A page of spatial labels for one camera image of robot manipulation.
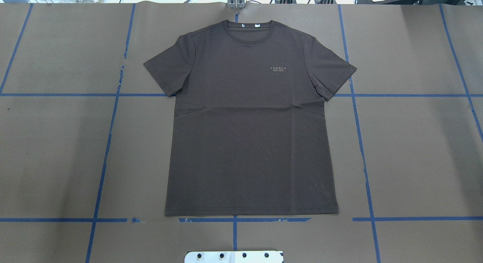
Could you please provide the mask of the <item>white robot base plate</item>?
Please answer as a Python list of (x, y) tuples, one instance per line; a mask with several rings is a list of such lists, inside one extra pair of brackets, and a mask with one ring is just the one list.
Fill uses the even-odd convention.
[(185, 263), (283, 263), (282, 251), (192, 251)]

